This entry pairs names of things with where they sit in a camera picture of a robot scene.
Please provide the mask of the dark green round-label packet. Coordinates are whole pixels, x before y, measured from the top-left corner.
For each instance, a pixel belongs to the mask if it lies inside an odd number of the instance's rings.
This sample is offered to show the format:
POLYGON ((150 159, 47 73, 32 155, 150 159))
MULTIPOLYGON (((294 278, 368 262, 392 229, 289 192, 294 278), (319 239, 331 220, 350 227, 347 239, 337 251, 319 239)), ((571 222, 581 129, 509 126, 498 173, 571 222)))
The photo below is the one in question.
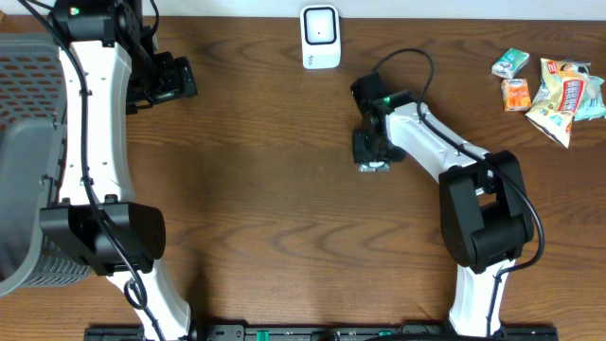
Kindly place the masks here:
POLYGON ((359 172, 387 172, 389 170, 389 163, 384 161, 367 162, 359 165, 359 172))

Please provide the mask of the orange small box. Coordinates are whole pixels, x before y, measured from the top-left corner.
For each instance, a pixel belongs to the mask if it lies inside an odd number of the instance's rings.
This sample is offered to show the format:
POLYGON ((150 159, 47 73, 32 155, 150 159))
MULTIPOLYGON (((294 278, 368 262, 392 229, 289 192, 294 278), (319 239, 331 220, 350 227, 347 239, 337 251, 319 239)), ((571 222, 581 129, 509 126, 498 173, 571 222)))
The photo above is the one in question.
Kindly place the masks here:
POLYGON ((531 107, 526 79, 502 80, 501 92, 506 112, 527 111, 531 107))

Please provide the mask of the light teal small packet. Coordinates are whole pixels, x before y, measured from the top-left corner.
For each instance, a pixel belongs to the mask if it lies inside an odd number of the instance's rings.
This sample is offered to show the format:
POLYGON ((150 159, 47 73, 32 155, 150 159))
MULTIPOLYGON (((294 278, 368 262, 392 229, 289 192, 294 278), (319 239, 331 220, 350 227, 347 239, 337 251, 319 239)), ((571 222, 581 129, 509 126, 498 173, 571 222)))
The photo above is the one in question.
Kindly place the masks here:
POLYGON ((491 74, 511 80, 528 63, 530 55, 516 48, 510 48, 491 67, 491 74))

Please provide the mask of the yellow snack bag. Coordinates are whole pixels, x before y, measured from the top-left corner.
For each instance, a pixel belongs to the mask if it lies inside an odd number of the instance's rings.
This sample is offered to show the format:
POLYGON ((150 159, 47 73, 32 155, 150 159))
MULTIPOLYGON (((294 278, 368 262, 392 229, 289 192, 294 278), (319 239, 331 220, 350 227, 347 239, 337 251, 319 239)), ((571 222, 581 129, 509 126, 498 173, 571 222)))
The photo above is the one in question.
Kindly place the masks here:
POLYGON ((541 85, 526 119, 550 139, 568 148, 571 128, 589 83, 591 64, 541 58, 541 85))

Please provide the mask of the teal snack packet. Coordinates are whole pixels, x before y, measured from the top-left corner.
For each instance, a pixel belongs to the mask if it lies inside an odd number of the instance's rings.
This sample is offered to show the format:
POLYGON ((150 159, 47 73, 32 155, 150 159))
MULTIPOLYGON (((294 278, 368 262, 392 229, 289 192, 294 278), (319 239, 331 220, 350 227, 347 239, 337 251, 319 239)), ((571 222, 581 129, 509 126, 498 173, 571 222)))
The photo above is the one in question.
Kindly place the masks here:
POLYGON ((603 83, 604 80, 599 77, 589 77, 579 108, 575 113, 575 121, 605 118, 605 103, 601 94, 603 83))

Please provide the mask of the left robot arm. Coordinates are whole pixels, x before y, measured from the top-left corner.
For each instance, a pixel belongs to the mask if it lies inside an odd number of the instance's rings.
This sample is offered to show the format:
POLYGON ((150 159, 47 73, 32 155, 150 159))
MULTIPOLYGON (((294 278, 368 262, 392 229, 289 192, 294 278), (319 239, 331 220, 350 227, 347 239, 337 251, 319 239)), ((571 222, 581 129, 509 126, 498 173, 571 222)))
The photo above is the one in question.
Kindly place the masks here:
POLYGON ((42 210, 41 229, 121 291, 145 339, 199 340, 162 260, 163 214, 135 200, 126 132, 129 115, 196 95, 189 61, 158 50, 138 1, 58 1, 44 26, 60 48, 67 146, 60 202, 42 210))

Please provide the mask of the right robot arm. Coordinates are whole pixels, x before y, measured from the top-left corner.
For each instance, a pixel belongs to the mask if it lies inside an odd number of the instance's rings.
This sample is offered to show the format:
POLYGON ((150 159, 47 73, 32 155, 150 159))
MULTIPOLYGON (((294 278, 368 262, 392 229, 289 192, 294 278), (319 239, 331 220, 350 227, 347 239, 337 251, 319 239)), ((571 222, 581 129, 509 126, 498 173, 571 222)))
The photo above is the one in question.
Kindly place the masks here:
POLYGON ((394 93, 370 73, 350 86, 363 118, 352 133, 360 171, 414 159, 438 184, 441 236, 457 264, 448 322, 454 333, 503 338, 498 316, 507 270, 534 237, 517 158, 475 147, 439 122, 411 91, 394 93))

